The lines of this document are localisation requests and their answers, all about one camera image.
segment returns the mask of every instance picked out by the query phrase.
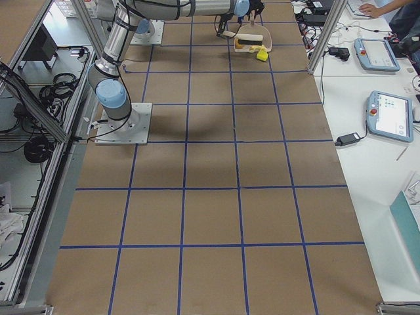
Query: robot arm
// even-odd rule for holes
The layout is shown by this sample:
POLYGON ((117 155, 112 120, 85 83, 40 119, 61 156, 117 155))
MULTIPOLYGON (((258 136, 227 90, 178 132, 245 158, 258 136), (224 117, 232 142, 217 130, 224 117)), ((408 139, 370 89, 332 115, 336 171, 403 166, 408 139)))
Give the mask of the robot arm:
POLYGON ((118 132, 128 131, 137 121, 124 86, 118 81, 121 64, 142 19, 177 20, 181 16, 234 14, 243 16, 249 0, 119 0, 114 26, 102 56, 89 69, 89 83, 118 132))

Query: power adapter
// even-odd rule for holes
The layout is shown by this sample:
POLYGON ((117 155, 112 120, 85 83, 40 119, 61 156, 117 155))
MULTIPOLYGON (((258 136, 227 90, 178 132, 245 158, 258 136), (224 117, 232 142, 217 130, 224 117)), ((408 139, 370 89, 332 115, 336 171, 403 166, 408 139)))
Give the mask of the power adapter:
POLYGON ((349 133, 348 135, 339 136, 335 142, 336 146, 347 146, 362 140, 358 133, 349 133))
POLYGON ((31 114, 29 113, 29 111, 21 103, 16 104, 16 107, 13 110, 13 115, 16 118, 27 118, 27 117, 31 117, 31 114))
POLYGON ((328 48, 328 53, 331 56, 340 58, 342 61, 347 61, 350 57, 350 51, 348 50, 348 48, 330 47, 328 48))

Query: black electronic device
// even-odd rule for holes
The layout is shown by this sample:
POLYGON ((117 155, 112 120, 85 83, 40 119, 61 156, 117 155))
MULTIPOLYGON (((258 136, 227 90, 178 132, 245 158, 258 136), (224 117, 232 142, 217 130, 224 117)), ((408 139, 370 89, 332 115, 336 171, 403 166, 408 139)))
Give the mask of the black electronic device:
POLYGON ((308 9, 315 15, 328 15, 334 0, 306 0, 308 9))
POLYGON ((302 14, 298 22, 301 22, 306 26, 324 26, 326 20, 326 15, 302 14))
POLYGON ((348 48, 330 47, 328 48, 328 53, 331 56, 340 58, 342 61, 347 61, 348 58, 350 57, 350 51, 348 50, 348 48))

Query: dustpan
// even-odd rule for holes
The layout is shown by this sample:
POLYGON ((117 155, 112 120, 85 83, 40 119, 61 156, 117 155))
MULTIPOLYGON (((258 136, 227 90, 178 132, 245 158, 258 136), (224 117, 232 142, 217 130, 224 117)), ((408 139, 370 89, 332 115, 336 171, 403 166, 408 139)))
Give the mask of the dustpan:
POLYGON ((261 38, 262 36, 262 44, 265 46, 266 51, 270 52, 272 48, 272 40, 271 35, 268 29, 266 29, 262 25, 258 25, 255 23, 255 11, 251 11, 249 14, 249 23, 246 25, 243 25, 239 28, 236 36, 235 36, 235 51, 236 52, 249 52, 250 49, 252 50, 253 44, 247 45, 247 44, 238 44, 238 39, 243 37, 253 37, 258 35, 258 37, 261 38))

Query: sponge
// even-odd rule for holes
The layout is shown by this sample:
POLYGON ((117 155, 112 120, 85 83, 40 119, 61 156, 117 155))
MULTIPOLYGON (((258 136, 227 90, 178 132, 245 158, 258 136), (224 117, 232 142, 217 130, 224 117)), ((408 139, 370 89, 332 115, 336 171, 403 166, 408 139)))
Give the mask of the sponge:
POLYGON ((268 52, 265 47, 261 47, 260 51, 257 53, 257 59, 263 62, 266 62, 268 59, 268 52))

